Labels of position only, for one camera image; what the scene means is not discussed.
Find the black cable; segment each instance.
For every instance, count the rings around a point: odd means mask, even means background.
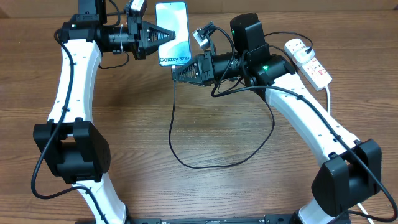
[[[243,75],[247,78],[247,77],[249,77],[249,75],[248,75],[248,73],[247,73],[247,71],[246,71],[246,68],[244,67],[244,56],[248,53],[249,51],[248,50],[243,50],[243,52],[242,52],[242,57],[241,57],[241,60],[242,60],[242,62],[241,62],[241,68],[242,68],[242,71],[243,71]]]
[[[311,50],[312,50],[312,47],[313,47],[312,40],[309,39],[308,37],[304,36],[303,34],[299,34],[299,33],[296,33],[296,32],[290,32],[290,31],[277,31],[277,32],[272,32],[272,33],[266,34],[266,35],[264,35],[264,37],[266,37],[268,35],[274,35],[274,34],[293,34],[293,35],[297,35],[299,37],[306,38],[311,43],[311,47],[308,50],[306,50],[306,53],[309,54],[311,52]]]
[[[338,135],[336,133],[336,131],[330,126],[328,121],[322,116],[321,112],[319,112],[317,110],[317,108],[311,102],[309,102],[307,99],[305,99],[303,97],[303,95],[299,95],[299,94],[297,94],[297,93],[295,93],[293,91],[286,90],[284,88],[277,87],[277,86],[250,86],[250,87],[240,88],[240,89],[237,89],[237,90],[231,90],[229,92],[223,92],[223,93],[215,95],[214,97],[226,96],[226,95],[230,95],[230,94],[233,94],[233,93],[239,93],[241,91],[247,91],[247,90],[263,90],[263,89],[264,90],[265,89],[279,90],[279,91],[282,91],[284,93],[288,93],[290,95],[293,95],[293,96],[297,97],[298,100],[304,101],[304,103],[306,103],[318,115],[318,117],[322,120],[322,122],[325,124],[325,126],[329,129],[329,131],[332,133],[332,135],[335,137],[335,139],[357,160],[357,162],[361,165],[361,167],[372,177],[372,179],[375,181],[375,183],[377,183],[377,185],[380,187],[380,189],[386,195],[388,201],[390,201],[390,203],[392,205],[392,209],[394,210],[394,215],[391,218],[379,218],[379,217],[375,217],[375,216],[372,216],[372,215],[367,215],[367,214],[364,214],[364,213],[361,213],[361,212],[356,212],[356,211],[351,211],[351,210],[348,210],[347,213],[354,214],[354,215],[359,215],[359,216],[362,216],[362,217],[365,217],[365,218],[370,218],[370,219],[373,219],[373,220],[376,220],[376,221],[379,221],[379,222],[393,222],[394,220],[397,219],[397,217],[398,217],[398,208],[397,208],[397,205],[396,205],[394,199],[392,198],[391,194],[388,192],[388,190],[376,178],[376,176],[371,172],[371,170],[367,167],[367,165],[341,139],[341,136]]]
[[[278,49],[278,50],[280,50],[281,52],[283,52],[283,53],[286,55],[286,57],[290,60],[290,62],[291,62],[291,64],[293,65],[294,70],[296,71],[296,73],[299,74],[299,70],[298,70],[296,64],[294,64],[292,57],[289,56],[289,55],[286,53],[286,51],[285,51],[284,49],[282,49],[282,48],[280,48],[280,47],[277,47],[277,46],[273,46],[273,45],[270,45],[269,47],[273,47],[273,48]]]
[[[48,200],[48,199],[52,199],[52,198],[61,196],[63,194],[71,192],[73,190],[78,190],[78,189],[85,190],[86,194],[89,194],[91,199],[93,200],[93,203],[94,203],[99,215],[101,216],[101,219],[105,222],[105,224],[109,224],[109,222],[105,218],[103,212],[101,211],[101,208],[98,205],[98,202],[95,199],[95,196],[93,195],[93,193],[91,192],[91,190],[88,187],[84,187],[84,186],[71,187],[69,189],[63,190],[61,192],[58,192],[58,193],[55,193],[55,194],[52,194],[52,195],[41,195],[36,190],[36,178],[37,178],[37,174],[39,173],[40,165],[43,162],[44,156],[45,156],[46,152],[48,151],[49,146],[51,145],[51,143],[55,139],[55,137],[58,135],[59,129],[60,129],[61,124],[62,124],[62,122],[63,122],[63,120],[65,118],[65,115],[66,115],[67,111],[69,111],[68,104],[69,104],[70,94],[72,92],[73,76],[74,76],[74,73],[75,73],[75,70],[74,70],[75,63],[73,62],[72,55],[70,54],[69,50],[65,47],[65,45],[58,38],[58,34],[59,34],[60,31],[61,31],[61,29],[58,29],[57,31],[55,31],[54,39],[58,42],[59,45],[61,45],[61,47],[67,53],[68,58],[69,58],[69,62],[70,62],[70,78],[69,78],[68,91],[67,91],[67,96],[65,98],[65,104],[62,107],[62,114],[61,114],[60,120],[58,121],[58,124],[56,125],[53,133],[50,136],[49,141],[46,143],[46,145],[45,145],[45,147],[44,147],[44,149],[43,149],[43,151],[42,151],[42,153],[41,153],[41,155],[39,157],[39,160],[36,163],[35,169],[34,169],[33,174],[32,174],[32,180],[31,180],[31,183],[30,183],[30,188],[32,189],[32,193],[37,198],[44,199],[44,200]]]
[[[225,80],[223,80],[223,81],[220,82],[220,85],[223,84],[223,83],[226,82],[226,81],[231,81],[231,80],[225,79]]]
[[[116,21],[116,23],[113,24],[113,25],[106,25],[105,27],[117,27],[118,25],[120,25],[120,21],[121,21],[121,18],[120,18],[120,11],[119,11],[118,6],[116,5],[116,3],[115,3],[113,0],[109,0],[109,2],[110,2],[110,3],[114,6],[114,8],[116,9],[116,14],[118,15],[118,21]]]
[[[118,16],[118,15],[125,14],[125,13],[126,13],[125,11],[120,12],[120,13],[118,13],[118,12],[110,12],[106,16]]]
[[[225,91],[230,91],[233,88],[237,87],[239,85],[239,83],[241,83],[241,81],[243,80],[243,77],[239,78],[238,81],[235,83],[235,85],[233,85],[231,88],[225,90]]]
[[[234,46],[234,42],[232,41],[231,37],[230,37],[222,28],[219,28],[219,27],[217,27],[217,26],[211,26],[211,27],[207,28],[207,30],[218,30],[218,31],[220,31],[222,34],[224,34],[224,36],[228,39],[229,43],[231,44],[231,48],[232,48],[232,57],[231,57],[231,60],[228,62],[228,65],[227,65],[227,67],[226,67],[226,70],[224,71],[224,74],[223,74],[223,75],[221,76],[221,78],[220,78],[220,80],[222,81],[222,80],[224,79],[226,73],[228,72],[228,70],[229,70],[231,64],[232,64],[232,61],[235,59],[235,46]],[[213,92],[215,92],[216,89],[219,88],[219,87],[220,87],[220,85],[217,84],[217,83],[215,83],[214,89],[213,89],[213,91],[212,91],[212,94],[213,94]]]
[[[211,53],[213,55],[217,55],[216,45],[213,43],[213,40],[210,38],[210,36],[208,34],[205,34],[205,35],[206,35],[206,38],[209,40],[210,47],[211,47]]]
[[[176,153],[173,150],[172,147],[172,141],[171,141],[171,135],[172,135],[172,128],[173,128],[173,122],[174,122],[174,112],[175,112],[175,86],[176,86],[176,81],[174,81],[174,93],[173,93],[173,112],[172,112],[172,120],[170,122],[170,129],[169,129],[169,146],[170,149],[174,155],[174,157],[184,166],[191,168],[191,169],[209,169],[209,168],[227,168],[227,167],[234,167],[237,165],[240,165],[246,161],[248,161],[250,158],[252,158],[260,149],[261,147],[268,141],[269,137],[271,136],[272,132],[274,131],[275,128],[275,118],[274,118],[274,114],[272,113],[271,107],[268,105],[268,103],[266,101],[264,101],[269,109],[269,112],[271,113],[272,116],[272,128],[271,131],[269,132],[268,136],[266,137],[266,139],[264,140],[264,142],[260,145],[260,147],[258,147],[249,157],[245,158],[244,160],[240,161],[240,162],[235,162],[233,164],[228,164],[228,165],[223,165],[223,166],[203,166],[203,167],[194,167],[194,166],[190,166],[185,164],[184,162],[182,162],[180,160],[180,158],[178,158],[178,156],[176,155]]]
[[[120,68],[120,67],[123,67],[123,66],[127,65],[127,63],[129,63],[130,56],[129,56],[129,53],[127,53],[127,52],[123,52],[123,53],[125,53],[127,55],[127,59],[126,59],[126,62],[124,64],[116,65],[116,66],[110,66],[110,67],[106,67],[106,68],[103,68],[103,67],[101,67],[101,65],[99,65],[98,68],[100,68],[100,69],[111,69],[111,68]]]

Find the black bracket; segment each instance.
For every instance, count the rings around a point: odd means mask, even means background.
[[[137,52],[133,51],[135,59],[146,59],[146,56],[156,52],[160,45],[175,39],[174,31],[146,21],[142,22],[142,29],[139,33],[138,50]]]
[[[358,144],[353,151],[378,180],[381,179],[381,149],[373,140]],[[332,154],[322,164],[311,189],[326,214],[336,217],[377,194],[380,187],[348,152]]]
[[[61,176],[67,184],[80,180],[99,182],[111,164],[108,142],[90,121],[80,120],[77,118],[74,123],[61,124],[44,157],[51,173]],[[41,152],[56,125],[52,120],[35,125],[33,138]],[[74,141],[64,141],[69,134],[73,134]]]
[[[78,21],[99,20],[101,24],[107,23],[106,5],[104,0],[78,0]]]
[[[194,85],[210,86],[214,81],[211,52],[193,57],[180,68],[172,71],[172,80],[189,82]]]

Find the white cable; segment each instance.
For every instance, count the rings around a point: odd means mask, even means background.
[[[326,86],[326,87],[325,87],[325,90],[326,90],[326,97],[328,98],[328,99],[327,99],[327,101],[328,101],[328,108],[327,108],[327,110],[328,110],[328,114],[330,114],[330,111],[331,111],[331,107],[330,107],[331,97],[330,97],[330,90],[329,90],[329,87]],[[359,207],[359,209],[361,209],[361,211],[362,211],[364,214],[367,214],[367,215],[368,215],[367,211],[365,210],[365,208],[364,208],[360,203],[358,203],[357,206]],[[374,224],[373,220],[371,220],[370,218],[368,218],[368,222],[369,222],[370,224]]]
[[[361,209],[361,211],[362,211],[364,214],[368,215],[367,211],[366,211],[365,208],[361,205],[361,203],[358,203],[357,206],[359,207],[359,209]],[[374,224],[373,220],[371,220],[370,218],[368,218],[368,221],[369,221],[370,224]]]
[[[327,99],[328,100],[328,108],[327,108],[327,110],[328,110],[328,114],[330,114],[330,111],[331,111],[330,101],[331,101],[331,99],[330,99],[329,87],[326,86],[325,90],[326,90],[326,97],[328,98]]]

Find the beige wall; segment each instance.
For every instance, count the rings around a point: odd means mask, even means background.
[[[128,0],[114,0],[122,9]],[[0,17],[69,17],[77,13],[78,0],[0,0]],[[148,14],[155,3],[147,0]],[[267,11],[347,11],[389,10],[398,0],[186,0],[189,13],[267,12]],[[107,2],[108,12],[113,6]]]

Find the power plug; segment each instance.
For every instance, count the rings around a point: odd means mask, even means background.
[[[309,47],[306,47],[302,40],[292,39],[286,42],[284,49],[316,91],[329,85],[331,76],[315,58],[314,50],[307,53]]]

